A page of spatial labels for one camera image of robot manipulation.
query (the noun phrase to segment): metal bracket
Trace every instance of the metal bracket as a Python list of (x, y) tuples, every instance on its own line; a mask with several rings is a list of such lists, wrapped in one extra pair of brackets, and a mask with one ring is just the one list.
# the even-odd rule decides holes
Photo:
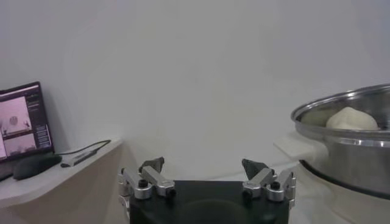
[(274, 180), (274, 171), (269, 168), (262, 169), (251, 180), (243, 182), (243, 196), (245, 199), (258, 198), (265, 185)]
[(125, 219), (130, 220), (130, 197), (124, 197), (120, 195), (118, 197), (118, 200), (120, 204), (123, 206)]
[(119, 180), (119, 193), (122, 196), (134, 194), (134, 197), (139, 200), (145, 200), (152, 196), (152, 185), (137, 173), (122, 169), (119, 177), (121, 179)]
[(172, 198), (176, 195), (175, 182), (165, 179), (151, 166), (143, 167), (141, 176), (156, 187), (158, 195), (166, 198)]
[(294, 173), (284, 170), (274, 182), (266, 186), (267, 198), (270, 201), (289, 200), (290, 209), (295, 205), (297, 178)]

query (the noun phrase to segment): white wall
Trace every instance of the white wall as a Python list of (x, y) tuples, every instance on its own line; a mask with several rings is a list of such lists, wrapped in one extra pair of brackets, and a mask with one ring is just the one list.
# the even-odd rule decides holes
[(385, 0), (5, 0), (0, 88), (40, 80), (59, 150), (121, 136), (172, 178), (284, 160), (301, 103), (390, 81)]

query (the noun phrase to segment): metal rim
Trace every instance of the metal rim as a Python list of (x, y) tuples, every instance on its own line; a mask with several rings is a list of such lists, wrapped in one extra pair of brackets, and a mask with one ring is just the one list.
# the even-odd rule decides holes
[(307, 125), (301, 123), (301, 121), (298, 121), (297, 118), (304, 112), (325, 103), (334, 102), (340, 99), (346, 99), (348, 97), (353, 96), (360, 96), (362, 94), (367, 93), (374, 93), (377, 91), (383, 91), (385, 89), (390, 89), (390, 83), (383, 84), (383, 85), (375, 85), (375, 86), (369, 86), (364, 87), (356, 90), (350, 90), (343, 93), (334, 94), (332, 96), (324, 97), (318, 100), (314, 100), (311, 102), (308, 102), (306, 104), (301, 105), (300, 107), (296, 108), (291, 113), (291, 119), (295, 122), (296, 125), (308, 129), (311, 131), (314, 131), (316, 133), (321, 133), (323, 135), (330, 135), (330, 136), (344, 136), (344, 137), (351, 137), (351, 138), (383, 138), (388, 139), (390, 137), (390, 131), (387, 130), (379, 130), (379, 131), (364, 131), (364, 130), (343, 130), (343, 129), (334, 129), (334, 128), (326, 128), (321, 126), (315, 126), (315, 125)]

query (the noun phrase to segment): screw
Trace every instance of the screw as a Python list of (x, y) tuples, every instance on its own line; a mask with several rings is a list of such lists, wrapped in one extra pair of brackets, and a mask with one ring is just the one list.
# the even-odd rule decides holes
[(139, 188), (145, 188), (145, 187), (147, 187), (147, 185), (148, 185), (148, 182), (146, 180), (144, 180), (144, 179), (139, 180), (139, 182), (138, 182), (138, 187)]
[(274, 181), (274, 182), (271, 183), (271, 189), (272, 190), (279, 190), (279, 188), (280, 188), (280, 183), (279, 182)]

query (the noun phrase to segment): white pot handle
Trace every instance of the white pot handle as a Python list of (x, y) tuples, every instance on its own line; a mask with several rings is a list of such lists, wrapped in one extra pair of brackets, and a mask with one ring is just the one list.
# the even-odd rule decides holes
[(323, 143), (308, 139), (296, 131), (290, 132), (276, 140), (274, 146), (282, 151), (291, 161), (304, 159), (315, 162), (328, 156), (328, 150)]

